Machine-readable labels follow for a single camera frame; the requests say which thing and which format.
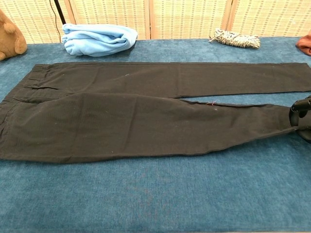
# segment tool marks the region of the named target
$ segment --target folded fabric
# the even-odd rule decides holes
[[[296,46],[305,54],[311,56],[311,30],[309,31],[308,35],[298,40]]]
[[[111,24],[64,24],[62,37],[70,55],[100,57],[131,48],[137,39],[134,29]]]

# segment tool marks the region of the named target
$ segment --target wicker screen panel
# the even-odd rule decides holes
[[[208,38],[226,28],[231,0],[150,0],[151,38]]]
[[[70,22],[64,0],[59,3],[66,22]],[[61,19],[53,0],[51,4],[56,14],[57,28],[62,36]],[[60,41],[49,0],[2,0],[0,9],[18,26],[28,44]]]
[[[77,24],[116,24],[150,39],[148,0],[70,0]]]
[[[233,0],[229,31],[303,36],[311,29],[311,0]]]

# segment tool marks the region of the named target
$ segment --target orange cloth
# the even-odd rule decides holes
[[[308,33],[308,35],[300,38],[297,41],[296,46],[305,54],[311,56],[311,31]]]

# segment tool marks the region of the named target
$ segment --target pocket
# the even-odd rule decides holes
[[[87,89],[98,75],[98,67],[79,65],[50,65],[34,70],[25,87],[31,89],[62,90],[74,93]]]
[[[2,102],[0,104],[0,152],[3,152],[3,145],[8,138],[10,115],[12,115],[17,105],[17,102]]]

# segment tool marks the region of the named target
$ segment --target rope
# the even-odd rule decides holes
[[[217,28],[214,33],[214,37],[210,37],[210,42],[216,40],[219,43],[225,45],[231,45],[236,47],[252,47],[258,49],[260,47],[260,40],[257,35],[241,35],[230,31],[225,31]]]

